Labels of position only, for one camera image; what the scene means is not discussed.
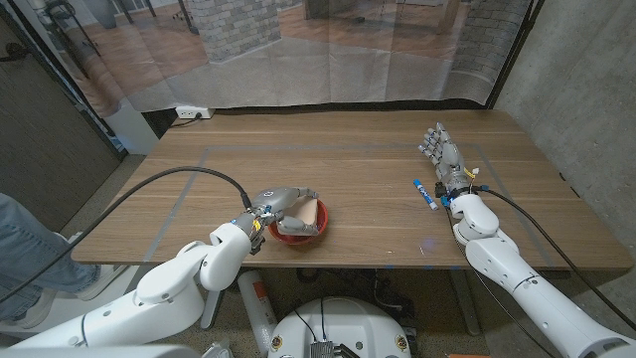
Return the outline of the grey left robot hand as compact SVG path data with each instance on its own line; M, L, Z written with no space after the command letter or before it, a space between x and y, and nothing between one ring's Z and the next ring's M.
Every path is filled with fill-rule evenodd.
M314 237L319 234L317 211L312 209L295 216L286 214L299 199L308 198L312 203L318 202L319 195L307 187L275 187L258 193L247 205L245 211L232 220L246 234L250 242L251 255L260 251L264 242L263 230L275 224L283 235L297 237Z

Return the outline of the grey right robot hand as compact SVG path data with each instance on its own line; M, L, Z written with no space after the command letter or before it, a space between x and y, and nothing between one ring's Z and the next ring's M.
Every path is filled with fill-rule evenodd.
M471 173L466 169L462 154L441 122L427 130L418 150L432 163L445 195L454 199L471 192ZM440 189L435 190L435 195L439 198L444 194Z

